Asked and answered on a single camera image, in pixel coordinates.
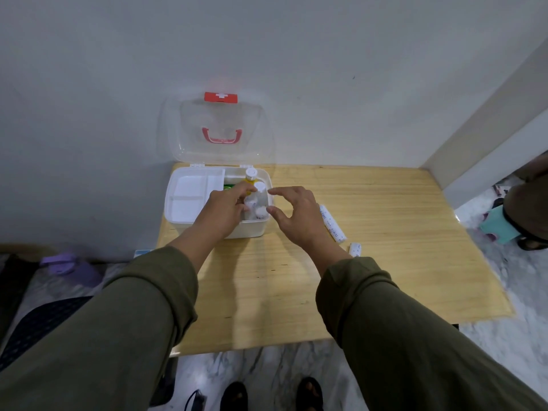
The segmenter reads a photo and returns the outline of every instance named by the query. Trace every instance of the table surface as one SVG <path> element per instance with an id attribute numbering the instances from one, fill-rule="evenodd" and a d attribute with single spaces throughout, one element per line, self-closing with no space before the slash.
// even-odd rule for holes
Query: table surface
<path id="1" fill-rule="evenodd" d="M 187 164 L 178 163 L 177 167 Z M 483 255 L 421 169 L 261 165 L 274 186 L 301 185 L 401 290 L 449 323 L 513 315 Z M 275 205 L 288 216 L 291 205 Z M 178 235 L 162 217 L 157 247 Z M 270 219 L 262 237 L 226 239 L 198 274 L 198 321 L 172 356 L 331 337 L 316 309 L 319 275 Z"/>

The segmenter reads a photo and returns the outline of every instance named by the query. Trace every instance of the marble floor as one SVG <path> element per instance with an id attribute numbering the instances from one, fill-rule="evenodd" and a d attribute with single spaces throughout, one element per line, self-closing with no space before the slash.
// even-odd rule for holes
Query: marble floor
<path id="1" fill-rule="evenodd" d="M 476 230 L 497 196 L 492 189 L 456 210 L 456 216 L 482 250 L 515 306 L 515 318 L 461 323 L 461 331 L 497 361 L 548 400 L 548 250 L 522 251 L 513 242 L 492 243 Z M 106 277 L 124 264 L 111 265 Z M 63 279 L 38 271 L 25 294 L 11 328 L 38 305 L 95 294 L 95 289 L 72 286 Z M 333 340 L 267 346 L 179 359 L 175 394 L 153 410 L 183 410 L 188 396 L 200 389 L 207 396 L 206 410 L 218 410 L 225 387 L 245 383 L 250 410 L 293 410 L 295 390 L 306 375 L 319 380 L 325 410 L 366 410 L 360 389 L 343 352 Z"/>

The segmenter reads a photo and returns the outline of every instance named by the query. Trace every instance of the red handle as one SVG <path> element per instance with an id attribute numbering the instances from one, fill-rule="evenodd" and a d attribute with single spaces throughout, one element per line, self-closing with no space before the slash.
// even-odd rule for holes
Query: red handle
<path id="1" fill-rule="evenodd" d="M 236 144 L 242 137 L 241 130 L 236 130 L 236 138 L 232 138 L 231 140 L 228 140 L 226 138 L 211 138 L 209 136 L 209 129 L 207 129 L 206 127 L 202 128 L 202 133 L 206 140 L 213 144 Z"/>

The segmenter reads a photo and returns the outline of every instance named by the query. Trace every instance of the olive green sleeve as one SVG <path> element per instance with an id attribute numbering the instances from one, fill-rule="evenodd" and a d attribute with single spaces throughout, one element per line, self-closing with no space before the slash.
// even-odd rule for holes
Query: olive green sleeve
<path id="1" fill-rule="evenodd" d="M 180 251 L 141 255 L 0 373 L 0 409 L 147 410 L 197 291 Z"/>
<path id="2" fill-rule="evenodd" d="M 332 265 L 316 304 L 370 411 L 548 410 L 521 380 L 399 290 L 372 258 Z"/>

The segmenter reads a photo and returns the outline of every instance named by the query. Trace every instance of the purple bottle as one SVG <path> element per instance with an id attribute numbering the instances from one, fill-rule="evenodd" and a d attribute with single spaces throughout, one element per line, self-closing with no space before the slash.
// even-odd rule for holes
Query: purple bottle
<path id="1" fill-rule="evenodd" d="M 52 276 L 61 276 L 73 284 L 96 287 L 101 284 L 103 276 L 89 263 L 71 253 L 62 253 L 42 258 L 40 267 L 48 267 Z"/>

